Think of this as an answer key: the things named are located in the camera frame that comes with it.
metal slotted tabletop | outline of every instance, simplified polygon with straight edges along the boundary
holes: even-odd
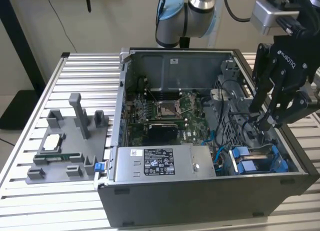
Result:
[[[244,57],[253,67],[255,54],[244,53]],[[81,105],[86,108],[88,115],[93,115],[95,110],[103,110],[109,116],[105,154],[109,153],[119,85],[119,64],[118,54],[71,54],[68,58],[60,59],[0,174],[0,231],[117,230],[110,227],[93,181],[27,185],[25,179],[48,126],[46,117],[49,110],[60,109],[63,116],[75,115],[68,103],[72,92],[81,93]],[[320,172],[319,117],[312,114],[289,126]],[[268,218],[139,230],[320,230],[320,180],[303,195],[287,198]]]

label sticker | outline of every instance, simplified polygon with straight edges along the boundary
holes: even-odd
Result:
[[[170,59],[170,64],[171,65],[177,65],[178,63],[179,63],[179,59],[177,59],[177,58]]]
[[[131,149],[130,156],[142,156],[142,149]]]
[[[172,148],[152,148],[144,150],[145,175],[174,175],[175,161]]]

wire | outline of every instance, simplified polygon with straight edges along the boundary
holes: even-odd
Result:
[[[158,0],[158,5],[156,7],[156,19],[155,19],[155,40],[157,41],[157,31],[158,31],[158,25],[160,21],[160,16],[162,15],[162,12],[164,11],[166,0]]]
[[[158,26],[158,17],[159,17],[159,5],[160,5],[160,1],[161,0],[158,0],[158,5],[156,6],[156,17],[155,17],[155,26],[157,27]]]
[[[297,2],[305,8],[307,16],[310,18],[314,28],[314,36],[316,36],[320,32],[320,18],[317,11],[313,8],[310,0],[297,0]]]
[[[151,96],[155,100],[155,102],[158,103],[158,101],[156,100],[155,96],[151,93],[151,91],[148,88],[146,88],[146,90],[151,94]]]
[[[265,148],[267,146],[273,146],[273,145],[274,145],[273,143],[267,143],[267,144],[262,145],[260,147],[248,147],[248,150],[259,150],[259,149]]]
[[[235,21],[238,21],[240,23],[247,23],[250,22],[250,18],[239,18],[237,16],[234,15],[234,13],[231,11],[230,6],[228,4],[228,0],[224,0],[224,4],[226,7],[226,10],[228,11],[229,15],[231,16],[231,18],[233,18]]]
[[[54,13],[55,13],[56,17],[58,18],[58,20],[59,20],[59,22],[60,22],[60,24],[61,24],[61,26],[62,26],[62,28],[63,28],[63,31],[64,31],[65,36],[66,36],[66,37],[67,37],[67,39],[70,41],[70,44],[73,46],[74,51],[75,51],[76,53],[78,53],[78,51],[77,51],[77,49],[76,49],[76,47],[75,47],[74,43],[73,43],[73,42],[71,41],[71,39],[69,38],[69,36],[68,36],[68,34],[67,34],[67,32],[66,32],[65,26],[63,25],[63,23],[62,23],[62,21],[61,21],[61,19],[60,19],[59,15],[58,15],[58,13],[57,13],[57,11],[56,11],[56,10],[55,10],[55,8],[53,7],[53,5],[52,5],[51,1],[50,1],[50,0],[48,0],[48,2],[49,2],[49,4],[50,4],[51,8],[53,9],[53,11],[54,11]]]
[[[210,132],[210,139],[207,139],[207,140],[204,140],[202,143],[201,143],[201,146],[204,146],[207,142],[211,142],[214,140],[214,137],[215,137],[215,132],[212,130]]]
[[[235,80],[235,79],[226,79],[226,80],[223,81],[222,84],[221,84],[221,88],[222,88],[222,89],[224,89],[224,84],[225,84],[226,82],[234,82],[234,83],[237,83],[238,85],[240,85],[239,82],[238,82],[237,80]]]
[[[9,142],[9,141],[4,140],[4,139],[2,139],[2,138],[0,138],[0,141],[5,142],[5,143],[7,143],[8,145],[15,146],[15,144],[13,144],[12,142]]]
[[[220,155],[221,151],[222,151],[224,148],[225,148],[225,146],[222,146],[222,147],[220,147],[220,148],[218,149],[218,152],[217,152],[216,155],[215,155],[215,159],[214,159],[213,163],[216,163],[216,162],[218,161],[219,155]]]

black stand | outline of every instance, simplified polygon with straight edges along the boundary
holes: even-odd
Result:
[[[0,19],[34,88],[18,91],[0,118],[0,129],[21,130],[25,127],[46,84],[10,0],[0,0]]]
[[[34,90],[20,90],[0,118],[0,129],[21,130],[25,127],[39,98]]]

warning label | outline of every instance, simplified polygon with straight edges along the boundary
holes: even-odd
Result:
[[[145,175],[174,175],[175,161],[172,148],[144,150]]]

